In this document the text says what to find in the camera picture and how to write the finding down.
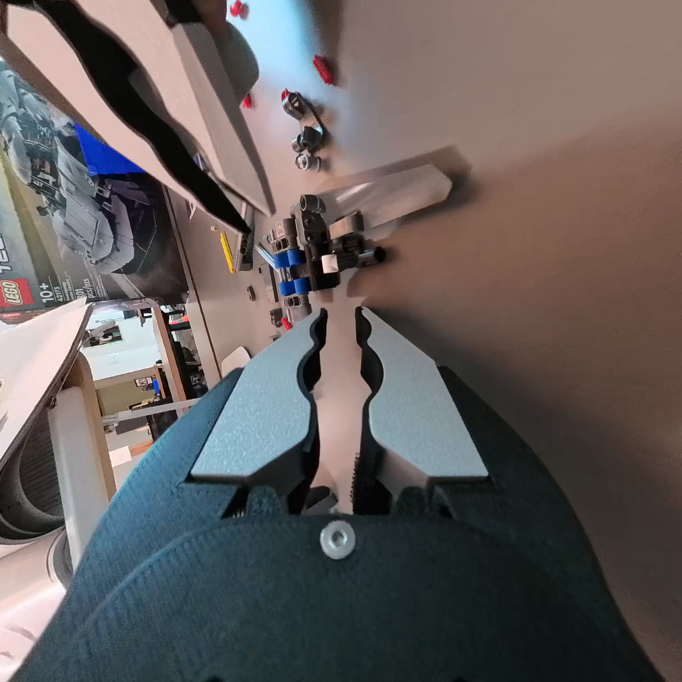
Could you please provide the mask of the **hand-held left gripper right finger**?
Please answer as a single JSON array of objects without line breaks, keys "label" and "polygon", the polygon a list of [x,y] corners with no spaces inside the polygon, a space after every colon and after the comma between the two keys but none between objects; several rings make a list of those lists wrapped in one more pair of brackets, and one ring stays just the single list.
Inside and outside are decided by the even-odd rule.
[{"label": "hand-held left gripper right finger", "polygon": [[370,389],[353,470],[353,513],[381,515],[408,488],[481,483],[489,471],[437,363],[365,306],[354,312]]}]

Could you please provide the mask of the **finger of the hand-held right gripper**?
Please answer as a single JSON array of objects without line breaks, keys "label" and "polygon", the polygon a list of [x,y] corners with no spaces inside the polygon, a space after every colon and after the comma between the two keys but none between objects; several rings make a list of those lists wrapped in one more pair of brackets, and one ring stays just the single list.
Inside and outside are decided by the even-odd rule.
[{"label": "finger of the hand-held right gripper", "polygon": [[276,206],[265,167],[214,42],[221,33],[209,33],[200,22],[178,22],[165,1],[75,4],[134,58],[213,177],[260,213],[273,216]]},{"label": "finger of the hand-held right gripper", "polygon": [[48,101],[238,233],[251,227],[134,58],[75,1],[2,1],[1,55]]}]

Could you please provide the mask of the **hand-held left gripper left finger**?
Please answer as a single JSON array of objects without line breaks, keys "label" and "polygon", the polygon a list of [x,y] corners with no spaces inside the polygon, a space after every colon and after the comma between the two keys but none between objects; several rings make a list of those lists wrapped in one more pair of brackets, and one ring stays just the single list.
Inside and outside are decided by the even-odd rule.
[{"label": "hand-held left gripper left finger", "polygon": [[242,369],[191,468],[191,481],[273,488],[303,511],[319,468],[313,390],[321,377],[328,312],[308,315]]}]

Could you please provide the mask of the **dark grey lego lever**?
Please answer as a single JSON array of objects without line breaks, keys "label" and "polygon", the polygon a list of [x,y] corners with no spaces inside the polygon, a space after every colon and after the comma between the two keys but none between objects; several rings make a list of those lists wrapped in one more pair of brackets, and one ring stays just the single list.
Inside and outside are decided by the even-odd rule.
[{"label": "dark grey lego lever", "polygon": [[292,140],[295,153],[309,151],[314,153],[321,149],[328,140],[328,131],[320,117],[319,109],[301,93],[290,91],[287,102],[282,103],[284,112],[299,125],[299,133]]}]

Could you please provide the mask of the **blue grey lego assembly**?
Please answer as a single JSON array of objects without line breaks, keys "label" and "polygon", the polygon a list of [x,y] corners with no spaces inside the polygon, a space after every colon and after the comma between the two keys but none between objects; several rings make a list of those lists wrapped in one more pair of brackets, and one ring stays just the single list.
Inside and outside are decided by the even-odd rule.
[{"label": "blue grey lego assembly", "polygon": [[452,180],[433,164],[380,175],[319,194],[302,194],[266,239],[278,269],[283,317],[296,324],[312,312],[310,295],[340,285],[343,272],[387,257],[371,230],[448,198]]}]

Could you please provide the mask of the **lego set box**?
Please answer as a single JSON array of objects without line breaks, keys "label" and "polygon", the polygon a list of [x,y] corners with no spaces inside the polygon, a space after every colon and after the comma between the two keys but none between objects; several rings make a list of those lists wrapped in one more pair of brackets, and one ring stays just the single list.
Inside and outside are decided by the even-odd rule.
[{"label": "lego set box", "polygon": [[164,187],[90,176],[74,124],[1,60],[1,316],[77,299],[184,303]]}]

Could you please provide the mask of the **person's right hand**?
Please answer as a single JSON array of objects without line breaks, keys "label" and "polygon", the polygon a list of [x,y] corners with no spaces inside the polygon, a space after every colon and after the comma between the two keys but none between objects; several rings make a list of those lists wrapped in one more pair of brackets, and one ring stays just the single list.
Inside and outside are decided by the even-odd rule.
[{"label": "person's right hand", "polygon": [[230,22],[214,42],[237,103],[242,104],[259,80],[260,69],[254,51]]}]

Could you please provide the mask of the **blue plastic bin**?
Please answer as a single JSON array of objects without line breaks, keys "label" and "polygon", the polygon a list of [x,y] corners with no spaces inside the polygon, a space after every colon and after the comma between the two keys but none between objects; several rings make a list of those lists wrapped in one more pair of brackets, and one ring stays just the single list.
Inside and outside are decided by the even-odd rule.
[{"label": "blue plastic bin", "polygon": [[146,171],[134,164],[120,152],[91,135],[79,124],[74,124],[76,137],[81,146],[85,166],[90,176],[145,174]]}]

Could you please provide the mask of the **black metal shelving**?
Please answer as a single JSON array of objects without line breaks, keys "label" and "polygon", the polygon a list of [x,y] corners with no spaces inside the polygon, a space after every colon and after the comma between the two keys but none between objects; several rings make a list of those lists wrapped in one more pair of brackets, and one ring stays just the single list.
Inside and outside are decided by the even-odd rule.
[{"label": "black metal shelving", "polygon": [[158,348],[158,366],[162,371],[164,392],[174,403],[189,402],[203,396],[220,381],[220,370],[211,346],[200,354],[206,341],[200,324],[170,325],[168,316],[159,305],[151,306],[151,328]]}]

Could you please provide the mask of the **white rounded base plate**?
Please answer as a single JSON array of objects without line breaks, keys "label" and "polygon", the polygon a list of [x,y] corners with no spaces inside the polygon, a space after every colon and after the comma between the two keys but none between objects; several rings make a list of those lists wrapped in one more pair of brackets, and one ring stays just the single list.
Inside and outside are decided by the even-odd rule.
[{"label": "white rounded base plate", "polygon": [[226,378],[236,369],[243,369],[250,360],[251,353],[249,350],[244,346],[238,346],[221,361],[220,372],[222,378]]}]

